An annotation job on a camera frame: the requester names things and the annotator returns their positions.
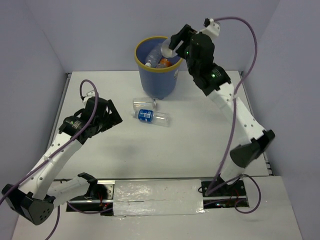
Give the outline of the clear bottle near bin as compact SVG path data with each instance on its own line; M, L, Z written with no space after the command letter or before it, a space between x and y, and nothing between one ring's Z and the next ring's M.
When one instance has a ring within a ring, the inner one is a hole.
M157 101L152 97L136 97L132 100L134 110L155 110Z

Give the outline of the orange label long bottle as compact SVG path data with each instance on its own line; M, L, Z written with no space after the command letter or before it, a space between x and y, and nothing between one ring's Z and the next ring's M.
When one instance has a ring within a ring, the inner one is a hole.
M162 58L157 64L157 69L164 69L172 66L172 63L167 58Z

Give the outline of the clear crushed bottle white cap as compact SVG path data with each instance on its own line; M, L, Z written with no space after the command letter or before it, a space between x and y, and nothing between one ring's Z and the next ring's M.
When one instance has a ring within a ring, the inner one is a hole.
M144 65L150 68L157 68L160 61L164 58L162 48L162 43L156 45L146 56Z

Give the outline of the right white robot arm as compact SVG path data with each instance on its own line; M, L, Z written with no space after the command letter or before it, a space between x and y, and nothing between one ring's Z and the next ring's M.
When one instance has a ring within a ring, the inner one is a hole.
M260 125L238 97L241 85L234 85L227 72L214 62L214 40L220 34L219 21L220 18L206 18L204 29L200 31L185 24L170 37L167 47L170 55L177 55L186 61L195 85L216 104L231 125L223 158L204 192L206 196L216 190L224 196L233 192L234 182L275 139L275 133Z

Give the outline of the blue label clear bottle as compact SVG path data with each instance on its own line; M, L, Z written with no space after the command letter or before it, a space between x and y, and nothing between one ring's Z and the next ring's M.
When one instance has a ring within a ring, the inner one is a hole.
M162 113L149 109L134 110L132 116L140 122L153 124L162 127L170 125L170 116L167 113Z

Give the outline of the short clear wide bottle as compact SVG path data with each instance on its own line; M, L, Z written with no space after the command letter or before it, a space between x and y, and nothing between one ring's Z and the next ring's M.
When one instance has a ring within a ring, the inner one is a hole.
M179 41L177 46L174 49L170 49L169 46L172 43L172 41L173 41L173 37L170 36L161 45L161 54L164 58L167 58L167 59L174 58L175 56L178 55L176 51L178 50L178 48L181 46L183 42Z

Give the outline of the blue bin with yellow rim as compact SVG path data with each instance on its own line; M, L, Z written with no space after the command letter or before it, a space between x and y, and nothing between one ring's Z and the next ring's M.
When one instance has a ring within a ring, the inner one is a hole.
M135 48L134 59L138 66L143 90L152 98L164 99L176 87L179 67L183 59L179 56L170 58L172 64L167 68L153 68L145 65L145 60L156 45L163 43L166 36L152 36L142 40Z

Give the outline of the silver foil sheet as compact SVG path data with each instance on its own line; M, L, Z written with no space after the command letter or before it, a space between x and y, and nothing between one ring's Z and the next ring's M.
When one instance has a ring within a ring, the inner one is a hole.
M114 216L195 215L205 212L199 179L118 180L114 185Z

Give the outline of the black metal base rail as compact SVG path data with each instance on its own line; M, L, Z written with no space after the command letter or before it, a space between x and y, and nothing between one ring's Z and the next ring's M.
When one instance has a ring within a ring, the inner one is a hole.
M99 180L95 189L85 196L76 196L67 201L66 210L68 212L99 213L104 216L114 216L113 197L114 188L117 181L156 181L156 180L200 180L201 185L198 192L202 194L203 208L220 209L248 207L247 193L242 179L238 179L231 185L223 185L213 193L206 195L210 185L208 179L197 178L159 178L159 179L123 179L123 180Z

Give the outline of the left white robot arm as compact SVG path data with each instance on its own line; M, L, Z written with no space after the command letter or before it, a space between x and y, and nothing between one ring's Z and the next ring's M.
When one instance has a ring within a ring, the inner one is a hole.
M83 97L84 108L63 120L58 134L42 158L17 188L7 184L1 191L9 207L34 225L46 221L53 210L76 197L94 199L107 196L107 188L88 173L79 173L60 185L52 186L68 160L93 136L123 120L112 100Z

